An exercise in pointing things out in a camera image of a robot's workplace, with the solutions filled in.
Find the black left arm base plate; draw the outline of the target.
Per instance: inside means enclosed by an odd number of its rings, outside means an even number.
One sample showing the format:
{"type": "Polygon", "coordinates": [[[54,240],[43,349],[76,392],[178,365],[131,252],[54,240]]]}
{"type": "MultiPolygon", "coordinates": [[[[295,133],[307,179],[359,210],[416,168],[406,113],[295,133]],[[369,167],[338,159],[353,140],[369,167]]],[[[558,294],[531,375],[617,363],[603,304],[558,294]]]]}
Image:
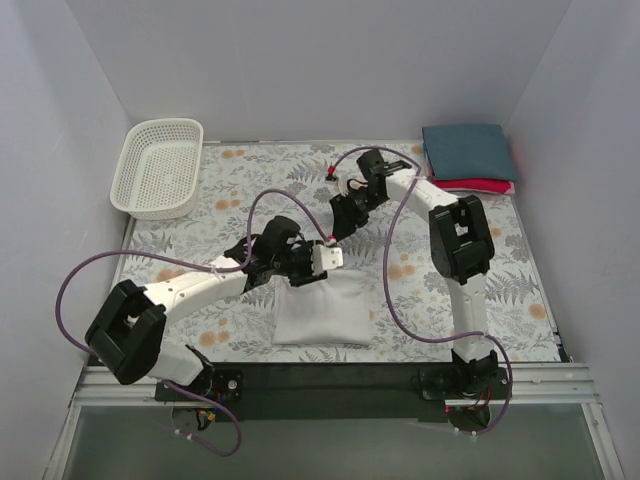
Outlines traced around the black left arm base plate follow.
{"type": "MultiPolygon", "coordinates": [[[[241,399],[243,383],[244,375],[240,369],[205,367],[193,382],[180,388],[216,402],[234,402],[241,399]]],[[[161,382],[156,385],[154,399],[158,402],[191,400],[161,382]]]]}

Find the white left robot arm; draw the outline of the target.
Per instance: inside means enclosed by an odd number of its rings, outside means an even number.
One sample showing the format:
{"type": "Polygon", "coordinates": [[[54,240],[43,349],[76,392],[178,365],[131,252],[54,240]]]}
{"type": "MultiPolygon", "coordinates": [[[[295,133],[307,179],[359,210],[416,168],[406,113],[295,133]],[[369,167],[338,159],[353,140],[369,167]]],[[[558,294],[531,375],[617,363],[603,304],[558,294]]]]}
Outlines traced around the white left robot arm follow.
{"type": "Polygon", "coordinates": [[[211,363],[196,348],[166,340],[166,329],[274,276],[299,287],[325,280],[341,267],[339,248],[299,233],[293,220],[276,216],[262,233],[240,240],[203,271],[143,286],[118,283],[86,332],[87,345],[122,385],[148,376],[178,384],[190,399],[205,398],[213,386],[211,363]]]}

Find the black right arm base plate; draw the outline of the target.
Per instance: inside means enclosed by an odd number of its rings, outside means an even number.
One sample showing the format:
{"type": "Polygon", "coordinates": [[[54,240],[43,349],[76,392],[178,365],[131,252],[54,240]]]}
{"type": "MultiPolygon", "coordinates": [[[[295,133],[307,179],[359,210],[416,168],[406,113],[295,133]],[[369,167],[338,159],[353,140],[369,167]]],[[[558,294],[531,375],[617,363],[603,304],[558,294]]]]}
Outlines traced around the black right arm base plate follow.
{"type": "Polygon", "coordinates": [[[504,400],[507,370],[498,365],[480,368],[467,363],[429,363],[419,369],[419,389],[427,400],[504,400]]]}

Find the white t shirt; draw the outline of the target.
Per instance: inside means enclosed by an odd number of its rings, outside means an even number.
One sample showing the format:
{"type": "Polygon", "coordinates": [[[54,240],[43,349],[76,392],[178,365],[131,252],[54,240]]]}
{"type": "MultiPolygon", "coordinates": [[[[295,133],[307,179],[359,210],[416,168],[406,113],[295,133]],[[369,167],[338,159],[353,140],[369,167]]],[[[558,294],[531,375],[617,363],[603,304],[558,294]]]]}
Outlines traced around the white t shirt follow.
{"type": "Polygon", "coordinates": [[[371,343],[368,278],[356,270],[336,270],[308,285],[275,280],[273,317],[276,345],[371,343]]]}

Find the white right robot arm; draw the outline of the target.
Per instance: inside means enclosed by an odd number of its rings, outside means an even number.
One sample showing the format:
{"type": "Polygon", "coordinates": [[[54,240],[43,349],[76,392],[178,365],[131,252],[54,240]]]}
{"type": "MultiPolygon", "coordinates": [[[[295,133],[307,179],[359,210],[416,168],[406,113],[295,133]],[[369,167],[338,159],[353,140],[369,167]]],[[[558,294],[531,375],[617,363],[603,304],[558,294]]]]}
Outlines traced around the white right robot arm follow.
{"type": "Polygon", "coordinates": [[[364,227],[371,211],[387,201],[409,210],[428,225],[431,259],[445,280],[453,317],[451,359],[422,373],[419,382],[432,399],[475,397],[488,390],[499,372],[488,332],[486,277],[495,247],[481,200],[458,197],[431,183],[421,166],[404,154],[387,162],[384,147],[359,147],[362,174],[354,186],[334,196],[333,240],[340,242],[364,227]]]}

